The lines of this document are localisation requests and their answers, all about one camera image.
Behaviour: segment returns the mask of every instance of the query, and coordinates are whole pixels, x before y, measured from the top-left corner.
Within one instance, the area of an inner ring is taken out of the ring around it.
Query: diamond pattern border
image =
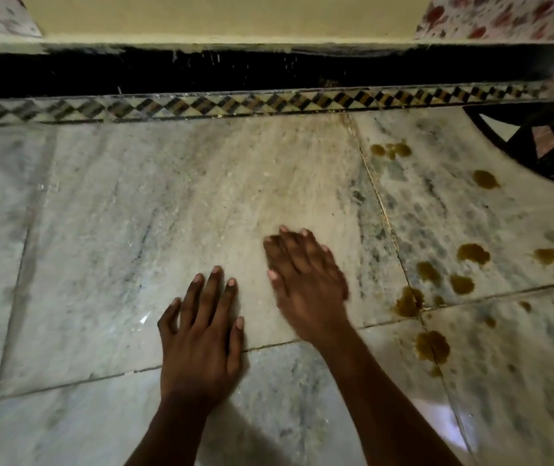
[[[0,125],[128,122],[534,101],[542,82],[0,99]]]

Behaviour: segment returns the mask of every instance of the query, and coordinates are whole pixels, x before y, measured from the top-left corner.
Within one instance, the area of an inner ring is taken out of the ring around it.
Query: floor
[[[554,183],[459,106],[0,128],[0,465],[123,464],[159,401],[158,317],[215,264],[246,373],[198,462],[363,465],[274,305],[281,223],[333,249],[352,323],[464,464],[554,465]],[[440,364],[416,349],[433,331]]]

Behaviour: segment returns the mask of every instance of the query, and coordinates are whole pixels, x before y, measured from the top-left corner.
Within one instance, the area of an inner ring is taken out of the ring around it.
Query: person
[[[348,285],[331,251],[311,231],[296,233],[284,226],[264,239],[264,249],[277,306],[297,336],[326,361],[367,464],[460,465],[350,324],[344,304]],[[237,286],[231,278],[220,294],[222,278],[219,266],[205,287],[203,275],[196,275],[185,297],[176,298],[158,321],[161,403],[126,466],[193,465],[208,415],[234,390],[241,374],[244,319],[229,325]]]

